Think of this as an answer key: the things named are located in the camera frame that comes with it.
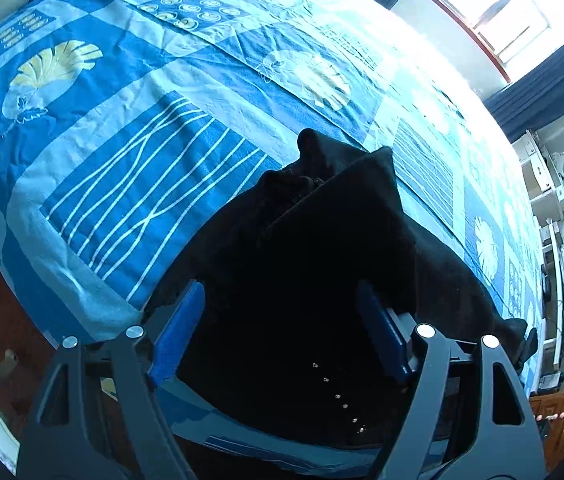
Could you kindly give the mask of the black pants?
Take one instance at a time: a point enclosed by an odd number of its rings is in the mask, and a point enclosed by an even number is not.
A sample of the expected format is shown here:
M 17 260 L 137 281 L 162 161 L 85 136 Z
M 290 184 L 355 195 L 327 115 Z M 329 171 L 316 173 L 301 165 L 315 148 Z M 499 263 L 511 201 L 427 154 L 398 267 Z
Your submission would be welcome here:
M 513 363 L 537 341 L 404 213 L 390 148 L 367 152 L 311 129 L 298 148 L 296 162 L 265 172 L 197 231 L 145 310 L 173 304 L 200 282 L 205 307 L 183 382 L 267 434 L 374 448 L 397 431 L 409 390 L 384 370 L 364 300 L 452 339 L 494 335 Z

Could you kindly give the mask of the white tv stand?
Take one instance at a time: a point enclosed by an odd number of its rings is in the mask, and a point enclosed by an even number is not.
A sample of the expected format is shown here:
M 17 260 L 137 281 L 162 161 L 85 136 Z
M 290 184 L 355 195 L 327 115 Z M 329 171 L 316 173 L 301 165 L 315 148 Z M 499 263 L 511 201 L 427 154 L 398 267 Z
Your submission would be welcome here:
M 549 219 L 540 229 L 544 264 L 542 271 L 542 345 L 535 391 L 559 390 L 564 356 L 564 245 L 559 223 Z

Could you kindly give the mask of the white vanity dresser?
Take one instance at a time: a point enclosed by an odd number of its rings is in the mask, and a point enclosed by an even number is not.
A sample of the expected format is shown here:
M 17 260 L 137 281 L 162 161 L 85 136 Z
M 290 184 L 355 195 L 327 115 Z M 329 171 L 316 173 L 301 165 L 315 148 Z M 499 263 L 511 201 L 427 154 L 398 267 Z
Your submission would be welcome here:
M 532 212 L 540 226 L 564 220 L 564 188 L 551 157 L 544 156 L 535 133 L 527 130 L 513 142 L 522 166 Z

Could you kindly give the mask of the blue patterned bed sheet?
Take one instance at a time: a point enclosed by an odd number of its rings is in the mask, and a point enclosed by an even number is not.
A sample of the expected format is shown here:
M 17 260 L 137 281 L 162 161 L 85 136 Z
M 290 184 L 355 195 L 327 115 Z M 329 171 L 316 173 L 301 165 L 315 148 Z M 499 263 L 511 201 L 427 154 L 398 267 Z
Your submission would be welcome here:
M 539 231 L 468 83 L 373 0 L 35 0 L 0 18 L 0 272 L 47 341 L 135 320 L 312 127 L 394 151 L 407 214 L 541 324 Z

